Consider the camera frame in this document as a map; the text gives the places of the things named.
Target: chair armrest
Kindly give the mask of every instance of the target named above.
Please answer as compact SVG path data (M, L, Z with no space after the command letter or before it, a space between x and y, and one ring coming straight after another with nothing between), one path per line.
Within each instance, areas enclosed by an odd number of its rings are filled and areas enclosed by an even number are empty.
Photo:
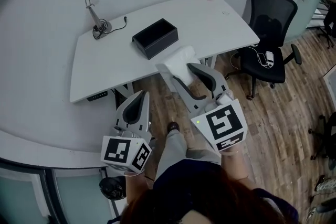
M295 59L295 62L300 65L302 64L301 54L298 49L298 47L294 44L291 44L293 52L286 57L286 59L283 61L284 64L287 64L290 60Z

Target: black box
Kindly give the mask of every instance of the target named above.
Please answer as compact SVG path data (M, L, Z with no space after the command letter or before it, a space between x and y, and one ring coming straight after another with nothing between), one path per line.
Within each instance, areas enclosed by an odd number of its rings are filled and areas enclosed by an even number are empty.
M132 41L148 59L153 58L178 39L177 28L163 18L132 37Z

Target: mesh backrest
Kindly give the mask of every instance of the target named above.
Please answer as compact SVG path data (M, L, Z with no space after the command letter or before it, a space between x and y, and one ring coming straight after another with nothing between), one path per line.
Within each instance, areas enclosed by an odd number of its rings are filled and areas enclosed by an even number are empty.
M249 25L261 44L281 47L297 10L293 0L251 0Z

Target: white desk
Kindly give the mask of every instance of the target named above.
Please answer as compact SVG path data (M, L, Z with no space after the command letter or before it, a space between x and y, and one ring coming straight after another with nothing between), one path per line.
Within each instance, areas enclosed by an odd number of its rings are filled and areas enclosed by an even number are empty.
M92 30L78 38L70 102L158 73L155 64L181 46L192 45L198 59L204 59L259 42L224 0L172 0L126 16L127 27L122 30L99 40ZM111 21L112 29L124 26L123 17ZM161 18L177 27L178 41L147 60L132 36Z

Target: desk lamp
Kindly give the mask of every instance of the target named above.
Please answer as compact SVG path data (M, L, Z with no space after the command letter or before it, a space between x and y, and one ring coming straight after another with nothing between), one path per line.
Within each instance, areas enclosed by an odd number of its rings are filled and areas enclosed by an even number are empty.
M95 39L100 39L106 36L112 29L112 25L104 19L99 19L97 14L94 12L92 6L98 3L98 0L85 0L86 8L90 11L90 14L96 24L92 30L93 37Z

